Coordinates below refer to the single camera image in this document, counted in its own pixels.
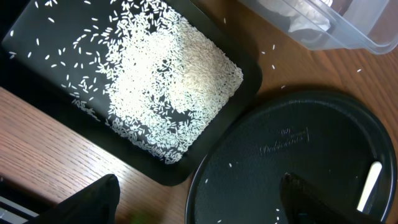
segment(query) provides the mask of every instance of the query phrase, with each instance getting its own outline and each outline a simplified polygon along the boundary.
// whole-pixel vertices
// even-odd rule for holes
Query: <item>wooden surface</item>
[[[341,91],[373,111],[398,148],[398,50],[387,55],[344,49],[311,52],[235,0],[197,4],[258,60],[263,82],[250,108],[297,90]],[[126,223],[133,213],[147,214],[148,223],[183,223],[189,180],[176,187],[156,184],[3,89],[0,173],[52,202],[114,173],[121,185],[119,223]],[[397,210],[396,195],[388,223],[397,223]]]

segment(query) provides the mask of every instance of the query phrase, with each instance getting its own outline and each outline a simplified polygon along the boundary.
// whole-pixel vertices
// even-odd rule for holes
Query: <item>uncooked white rice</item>
[[[113,119],[111,123],[106,119],[106,124],[134,145],[173,164],[233,96],[243,74],[211,40],[166,3],[143,0],[141,8],[125,1],[121,5],[122,12],[114,11],[115,17],[109,16],[113,26],[93,34],[103,36],[98,44],[108,48],[103,58],[106,63],[101,63],[98,51],[98,59],[94,59],[96,72],[111,82],[103,90],[103,95],[109,95],[108,116]],[[89,94],[98,89],[97,85],[86,84],[85,79],[79,86],[84,87],[88,101],[94,98]],[[77,92],[71,96],[79,98]],[[99,121],[85,101],[72,103]]]

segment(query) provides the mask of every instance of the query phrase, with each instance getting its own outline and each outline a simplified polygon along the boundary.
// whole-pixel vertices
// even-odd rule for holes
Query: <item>plastic container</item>
[[[386,54],[398,44],[398,1],[333,0],[329,5],[330,0],[240,1],[309,50],[368,49]],[[297,24],[300,29],[294,30]]]

